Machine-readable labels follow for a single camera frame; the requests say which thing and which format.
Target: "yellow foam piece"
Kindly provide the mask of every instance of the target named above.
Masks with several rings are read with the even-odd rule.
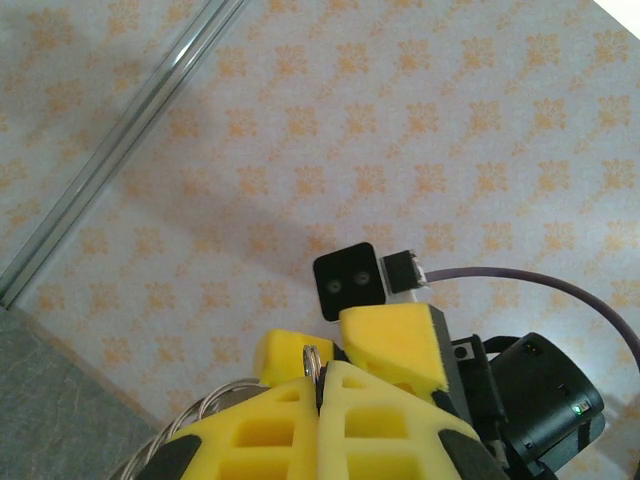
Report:
[[[318,347],[323,365],[333,360],[333,342],[304,333],[274,329],[266,333],[253,356],[253,374],[260,382],[274,387],[304,376],[302,349]]]
[[[348,308],[340,326],[354,365],[428,402],[435,390],[449,391],[427,304]]]
[[[315,480],[318,410],[310,377],[179,430],[202,440],[181,480]]]
[[[438,432],[471,426],[345,362],[329,363],[318,424],[318,480],[460,480]]]

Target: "wallpaper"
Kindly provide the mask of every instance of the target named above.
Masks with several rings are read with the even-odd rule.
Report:
[[[0,271],[204,3],[0,0]]]
[[[640,329],[640,44],[585,0],[253,2],[19,304],[166,422],[270,328],[339,338],[313,259],[556,275]],[[561,478],[629,478],[640,380],[600,316],[515,281],[432,286],[454,338],[536,331],[607,404]]]

